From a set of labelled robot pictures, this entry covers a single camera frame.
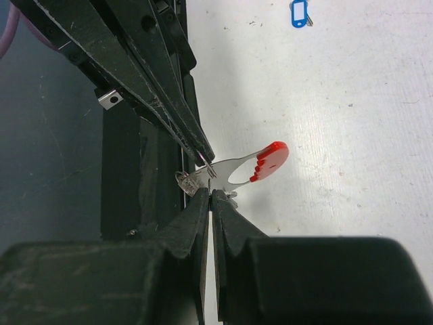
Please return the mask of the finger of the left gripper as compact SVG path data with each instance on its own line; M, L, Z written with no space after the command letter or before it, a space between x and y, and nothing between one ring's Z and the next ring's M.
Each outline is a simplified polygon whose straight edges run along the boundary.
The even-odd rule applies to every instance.
M196 65L182 28L171 36L154 1L92 1L91 60L139 115L167 130L195 161L214 152L182 93Z
M182 81L196 66L180 1L16 1L70 62L165 130L199 166L206 136Z

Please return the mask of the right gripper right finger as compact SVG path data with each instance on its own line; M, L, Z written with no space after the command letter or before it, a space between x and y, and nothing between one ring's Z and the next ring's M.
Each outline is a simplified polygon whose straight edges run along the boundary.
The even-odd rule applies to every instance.
M212 191L211 211L218 319L254 322L258 293L250 241L267 235L238 213L222 190Z

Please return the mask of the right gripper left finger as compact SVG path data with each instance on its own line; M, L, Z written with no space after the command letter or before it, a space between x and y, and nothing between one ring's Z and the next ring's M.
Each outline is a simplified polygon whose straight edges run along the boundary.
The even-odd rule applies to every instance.
M159 235L164 258L155 291L155 322L203 322L210 195L200 188Z

